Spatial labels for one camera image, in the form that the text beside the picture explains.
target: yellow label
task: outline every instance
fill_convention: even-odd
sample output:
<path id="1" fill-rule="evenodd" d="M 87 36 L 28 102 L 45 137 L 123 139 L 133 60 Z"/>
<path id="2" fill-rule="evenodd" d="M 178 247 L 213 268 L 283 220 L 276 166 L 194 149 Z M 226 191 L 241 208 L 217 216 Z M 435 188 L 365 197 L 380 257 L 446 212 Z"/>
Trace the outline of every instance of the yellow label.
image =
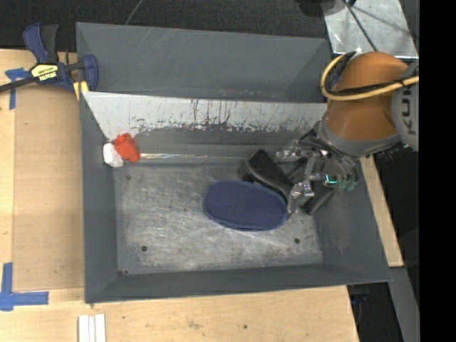
<path id="1" fill-rule="evenodd" d="M 44 73 L 39 76 L 40 81 L 48 80 L 49 78 L 54 78 L 57 76 L 57 72 Z"/>
<path id="2" fill-rule="evenodd" d="M 31 69 L 30 73 L 33 77 L 40 77 L 40 81 L 44 81 L 48 78 L 56 77 L 56 71 L 58 71 L 58 66 L 56 65 L 37 65 Z"/>

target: blue tape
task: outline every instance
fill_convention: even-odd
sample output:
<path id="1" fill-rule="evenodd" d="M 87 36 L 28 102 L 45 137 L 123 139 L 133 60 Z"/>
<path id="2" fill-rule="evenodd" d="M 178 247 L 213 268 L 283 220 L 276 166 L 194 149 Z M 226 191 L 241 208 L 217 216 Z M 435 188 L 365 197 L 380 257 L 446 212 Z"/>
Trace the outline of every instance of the blue tape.
<path id="1" fill-rule="evenodd" d="M 5 75 L 11 80 L 15 81 L 20 78 L 28 78 L 30 73 L 23 68 L 14 68 L 12 70 L 6 70 Z M 12 88 L 9 95 L 9 110 L 13 110 L 16 107 L 16 89 Z"/>
<path id="2" fill-rule="evenodd" d="M 28 293 L 13 293 L 13 264 L 3 265 L 1 278 L 0 311 L 12 311 L 15 306 L 46 305 L 48 304 L 49 291 L 33 291 Z"/>

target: yellow cable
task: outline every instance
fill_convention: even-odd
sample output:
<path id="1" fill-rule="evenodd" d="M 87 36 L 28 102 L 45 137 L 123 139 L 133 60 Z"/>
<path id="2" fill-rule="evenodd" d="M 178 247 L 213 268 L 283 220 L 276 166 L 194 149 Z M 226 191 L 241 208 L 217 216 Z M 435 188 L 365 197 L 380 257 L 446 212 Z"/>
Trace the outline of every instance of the yellow cable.
<path id="1" fill-rule="evenodd" d="M 379 88 L 375 89 L 372 91 L 368 91 L 367 93 L 359 93 L 359 94 L 353 94 L 353 95 L 334 95 L 332 93 L 329 93 L 325 89 L 325 80 L 326 76 L 328 75 L 328 72 L 344 57 L 345 55 L 339 56 L 335 59 L 333 59 L 329 65 L 326 67 L 324 70 L 323 74 L 321 75 L 321 80 L 320 80 L 320 87 L 321 87 L 321 92 L 325 97 L 331 100 L 338 100 L 338 101 L 345 101 L 345 100 L 360 100 L 360 99 L 366 99 L 370 98 L 372 96 L 380 95 L 383 93 L 389 93 L 390 91 L 397 90 L 399 88 L 402 88 L 403 86 L 409 86 L 414 83 L 417 83 L 420 80 L 420 76 L 414 76 L 411 78 L 407 78 L 405 80 L 402 80 L 400 83 L 392 83 L 391 85 L 385 86 L 384 88 Z"/>

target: wooden table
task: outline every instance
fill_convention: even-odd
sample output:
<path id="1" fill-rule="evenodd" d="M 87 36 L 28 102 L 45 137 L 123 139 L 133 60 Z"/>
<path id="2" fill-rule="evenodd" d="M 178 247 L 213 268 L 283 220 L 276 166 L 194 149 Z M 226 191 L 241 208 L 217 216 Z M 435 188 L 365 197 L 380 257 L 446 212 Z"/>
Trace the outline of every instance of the wooden table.
<path id="1" fill-rule="evenodd" d="M 5 70 L 34 63 L 0 49 L 0 84 Z M 0 266 L 12 261 L 13 290 L 47 290 L 49 304 L 0 312 L 1 341 L 77 341 L 82 314 L 105 314 L 108 342 L 359 341 L 345 286 L 85 304 L 77 99 L 31 84 L 9 110 L 9 96 L 0 94 Z M 403 266 L 372 158 L 363 171 L 388 264 Z"/>

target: orange object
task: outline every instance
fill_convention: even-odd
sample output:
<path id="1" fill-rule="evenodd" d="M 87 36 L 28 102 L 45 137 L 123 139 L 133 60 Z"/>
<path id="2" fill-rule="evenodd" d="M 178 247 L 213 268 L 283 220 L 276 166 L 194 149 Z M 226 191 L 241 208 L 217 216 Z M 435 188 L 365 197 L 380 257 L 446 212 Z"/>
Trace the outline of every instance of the orange object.
<path id="1" fill-rule="evenodd" d="M 128 133 L 119 135 L 114 139 L 114 148 L 124 160 L 137 162 L 141 158 L 136 142 Z"/>

